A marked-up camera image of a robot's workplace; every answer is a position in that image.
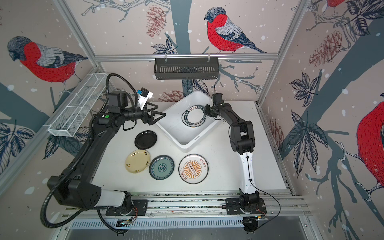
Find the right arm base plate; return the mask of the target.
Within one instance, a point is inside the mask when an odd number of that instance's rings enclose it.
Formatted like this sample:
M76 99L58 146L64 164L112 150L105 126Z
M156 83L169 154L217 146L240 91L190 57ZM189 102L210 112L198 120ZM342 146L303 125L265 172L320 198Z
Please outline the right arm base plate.
M228 215L266 215L267 209L264 199L260 198L257 203L245 204L240 203L239 199L225 199L225 203L221 205Z

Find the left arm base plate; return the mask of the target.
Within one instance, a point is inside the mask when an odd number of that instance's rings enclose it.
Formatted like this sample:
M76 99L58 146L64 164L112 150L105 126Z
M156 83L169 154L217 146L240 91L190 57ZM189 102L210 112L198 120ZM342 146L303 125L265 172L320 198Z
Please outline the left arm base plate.
M106 216L124 217L124 216L145 216L148 207L148 200L130 200L123 203L120 207L109 207L106 210Z

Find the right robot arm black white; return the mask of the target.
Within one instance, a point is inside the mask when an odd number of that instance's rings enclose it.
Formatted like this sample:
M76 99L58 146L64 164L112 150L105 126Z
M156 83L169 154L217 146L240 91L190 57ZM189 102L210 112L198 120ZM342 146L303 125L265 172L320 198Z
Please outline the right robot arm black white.
M223 94L212 95L213 104L206 105L205 115L229 124L231 148L239 156L241 163L240 209L245 214L265 214L259 190L256 188L253 172L253 151L256 146L254 128L251 121L242 119L232 106L225 103Z

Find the white plastic bin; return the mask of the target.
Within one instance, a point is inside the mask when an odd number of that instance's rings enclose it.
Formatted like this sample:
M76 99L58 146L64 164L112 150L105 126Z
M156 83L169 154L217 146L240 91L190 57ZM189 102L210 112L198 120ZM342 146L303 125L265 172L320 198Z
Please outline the white plastic bin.
M220 123L205 114L211 98L193 92L164 111L166 116L156 125L184 153L191 151Z

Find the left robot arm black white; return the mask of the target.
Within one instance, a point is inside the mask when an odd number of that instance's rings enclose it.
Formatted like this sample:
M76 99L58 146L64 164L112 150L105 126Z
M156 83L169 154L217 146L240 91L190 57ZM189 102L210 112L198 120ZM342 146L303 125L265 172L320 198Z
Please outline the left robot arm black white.
M105 150L121 126L127 121L141 120L153 125L166 116L152 109L134 111L133 108L109 107L107 112L96 115L90 128L90 136L79 154L58 177L48 181L49 195L43 202L41 215L46 215L48 203L55 197L60 205L79 208L83 211L117 208L129 213L133 208L130 193L105 190L92 184L93 177Z

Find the green rim plate large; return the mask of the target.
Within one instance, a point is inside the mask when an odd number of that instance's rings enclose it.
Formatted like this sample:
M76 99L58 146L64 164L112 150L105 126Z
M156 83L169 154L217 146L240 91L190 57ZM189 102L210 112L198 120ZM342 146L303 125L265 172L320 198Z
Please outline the green rim plate large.
M182 114L182 122L188 127L201 126L206 120L204 110L205 106L202 105L194 105L190 107Z

